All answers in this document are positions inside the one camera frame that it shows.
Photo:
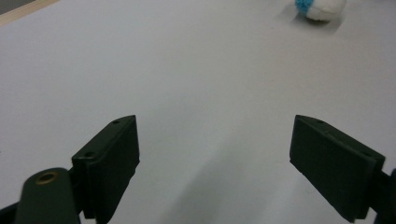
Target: white table surface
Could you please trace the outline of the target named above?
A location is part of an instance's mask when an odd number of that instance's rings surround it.
[[[389,174],[395,21],[393,0],[326,25],[286,0],[63,0],[0,27],[0,207],[135,114],[141,163],[111,223],[347,223],[289,163],[293,120],[329,122]]]

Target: blue object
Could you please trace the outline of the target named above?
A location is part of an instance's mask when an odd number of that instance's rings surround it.
[[[308,9],[312,6],[312,3],[314,3],[314,0],[296,0],[295,5],[301,13],[306,15],[306,13],[308,13]]]

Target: blue and white object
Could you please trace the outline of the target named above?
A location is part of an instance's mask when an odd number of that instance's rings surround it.
[[[347,0],[295,0],[300,13],[315,21],[331,21],[336,18]]]

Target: white ball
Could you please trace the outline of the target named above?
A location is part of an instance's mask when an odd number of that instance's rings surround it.
[[[347,0],[295,0],[299,11],[315,21],[331,21],[339,16]]]

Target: stuffed toy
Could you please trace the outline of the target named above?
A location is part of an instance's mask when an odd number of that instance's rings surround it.
[[[300,13],[314,21],[331,21],[343,10],[347,0],[295,0]]]

